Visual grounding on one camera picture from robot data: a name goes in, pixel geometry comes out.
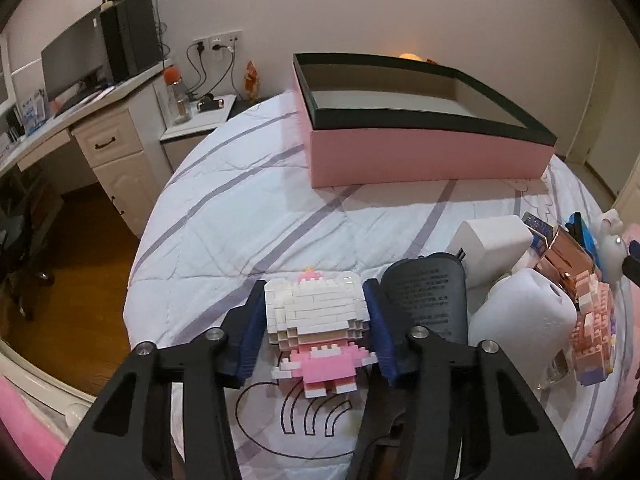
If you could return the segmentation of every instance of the wall socket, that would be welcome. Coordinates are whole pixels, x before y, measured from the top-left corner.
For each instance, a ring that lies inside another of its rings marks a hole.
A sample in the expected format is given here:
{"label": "wall socket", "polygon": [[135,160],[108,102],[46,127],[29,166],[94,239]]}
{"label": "wall socket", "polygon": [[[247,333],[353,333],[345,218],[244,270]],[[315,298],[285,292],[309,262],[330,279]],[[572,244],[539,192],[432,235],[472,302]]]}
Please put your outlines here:
{"label": "wall socket", "polygon": [[206,38],[196,38],[194,43],[198,41],[204,42],[206,47],[206,51],[210,52],[212,59],[215,61],[222,61],[225,59],[225,51],[213,50],[214,45],[222,45],[224,47],[234,46],[234,42],[236,45],[236,51],[241,47],[242,44],[242,30],[232,30],[230,32],[222,32],[220,34],[213,34],[211,36],[207,36]]}

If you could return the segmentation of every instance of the copper-colored package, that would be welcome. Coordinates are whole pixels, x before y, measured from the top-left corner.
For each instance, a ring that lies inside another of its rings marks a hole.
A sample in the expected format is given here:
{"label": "copper-colored package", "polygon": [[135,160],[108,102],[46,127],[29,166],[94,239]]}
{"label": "copper-colored package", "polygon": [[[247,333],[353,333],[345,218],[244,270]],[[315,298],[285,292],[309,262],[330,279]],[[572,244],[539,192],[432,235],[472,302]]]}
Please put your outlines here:
{"label": "copper-colored package", "polygon": [[591,274],[595,273],[598,280],[602,280],[600,270],[593,263],[591,257],[560,226],[556,228],[551,245],[549,245],[535,269],[556,285],[564,288],[574,301],[576,294],[575,277],[578,274],[588,270]]}

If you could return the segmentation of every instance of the wooden floor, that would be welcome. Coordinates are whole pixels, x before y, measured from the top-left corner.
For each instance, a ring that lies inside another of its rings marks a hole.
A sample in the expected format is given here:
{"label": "wooden floor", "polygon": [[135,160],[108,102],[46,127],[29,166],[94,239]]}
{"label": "wooden floor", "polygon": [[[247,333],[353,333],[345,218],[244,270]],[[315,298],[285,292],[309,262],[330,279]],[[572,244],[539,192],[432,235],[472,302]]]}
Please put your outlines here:
{"label": "wooden floor", "polygon": [[129,353],[122,309],[138,239],[99,186],[66,198],[42,255],[51,287],[26,283],[34,321],[13,309],[7,343],[46,373],[95,395]]}

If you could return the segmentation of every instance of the bottle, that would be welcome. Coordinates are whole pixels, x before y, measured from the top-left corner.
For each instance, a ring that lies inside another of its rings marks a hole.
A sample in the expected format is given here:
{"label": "bottle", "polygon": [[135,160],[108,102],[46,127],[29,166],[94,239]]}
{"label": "bottle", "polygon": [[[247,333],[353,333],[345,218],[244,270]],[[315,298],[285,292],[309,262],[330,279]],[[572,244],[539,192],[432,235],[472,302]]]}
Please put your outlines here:
{"label": "bottle", "polygon": [[164,70],[164,82],[169,94],[169,112],[174,124],[181,124],[191,119],[191,105],[187,97],[187,89],[182,81],[180,69],[170,66]]}

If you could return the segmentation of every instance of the computer monitor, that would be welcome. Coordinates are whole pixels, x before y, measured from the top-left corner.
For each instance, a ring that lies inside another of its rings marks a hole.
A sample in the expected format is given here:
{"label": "computer monitor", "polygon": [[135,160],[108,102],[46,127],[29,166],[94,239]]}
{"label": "computer monitor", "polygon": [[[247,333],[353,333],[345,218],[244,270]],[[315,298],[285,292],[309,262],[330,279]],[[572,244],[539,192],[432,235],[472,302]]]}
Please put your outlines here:
{"label": "computer monitor", "polygon": [[49,101],[78,82],[83,93],[105,83],[106,50],[100,28],[100,7],[80,18],[42,51],[42,71]]}

